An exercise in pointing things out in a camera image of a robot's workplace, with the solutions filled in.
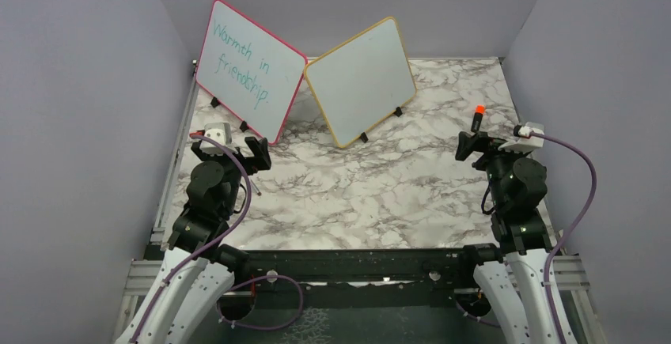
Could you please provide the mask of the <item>yellow framed whiteboard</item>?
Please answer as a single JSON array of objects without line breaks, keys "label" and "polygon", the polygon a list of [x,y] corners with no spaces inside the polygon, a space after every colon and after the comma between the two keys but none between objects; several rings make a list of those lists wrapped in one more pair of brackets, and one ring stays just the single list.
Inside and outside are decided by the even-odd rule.
[{"label": "yellow framed whiteboard", "polygon": [[304,78],[334,143],[345,148],[417,93],[400,27],[386,17],[309,62]]}]

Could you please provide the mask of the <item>white whiteboard marker pen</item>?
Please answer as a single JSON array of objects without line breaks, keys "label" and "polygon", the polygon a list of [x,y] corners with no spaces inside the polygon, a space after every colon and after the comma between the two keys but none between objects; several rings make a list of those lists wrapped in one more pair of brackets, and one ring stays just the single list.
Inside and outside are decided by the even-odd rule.
[{"label": "white whiteboard marker pen", "polygon": [[251,188],[253,189],[253,192],[257,196],[261,196],[263,194],[262,191],[259,189],[259,187],[256,185],[256,183],[253,180],[250,180],[250,185],[251,185]]}]

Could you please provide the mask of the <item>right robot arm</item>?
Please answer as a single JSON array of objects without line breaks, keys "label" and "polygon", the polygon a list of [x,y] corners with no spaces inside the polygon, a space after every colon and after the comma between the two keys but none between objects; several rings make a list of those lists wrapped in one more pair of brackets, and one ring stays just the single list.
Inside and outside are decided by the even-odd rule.
[{"label": "right robot arm", "polygon": [[552,242],[538,210],[547,194],[547,169],[529,154],[542,148],[542,132],[516,127],[512,140],[484,131],[458,135],[455,158],[480,153],[473,168],[487,176],[488,216],[495,244],[464,247],[457,277],[477,285],[508,343],[573,343],[551,261]]}]

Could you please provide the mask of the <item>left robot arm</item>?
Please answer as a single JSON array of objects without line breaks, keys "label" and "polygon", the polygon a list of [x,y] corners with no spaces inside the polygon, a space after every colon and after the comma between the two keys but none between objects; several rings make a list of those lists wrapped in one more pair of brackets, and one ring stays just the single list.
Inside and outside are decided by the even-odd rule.
[{"label": "left robot arm", "polygon": [[248,281],[248,255],[223,240],[251,206],[250,176],[271,168],[266,138],[245,138],[252,154],[230,149],[213,133],[193,134],[200,162],[191,171],[188,200],[173,222],[149,292],[118,343],[186,343],[228,289]]}]

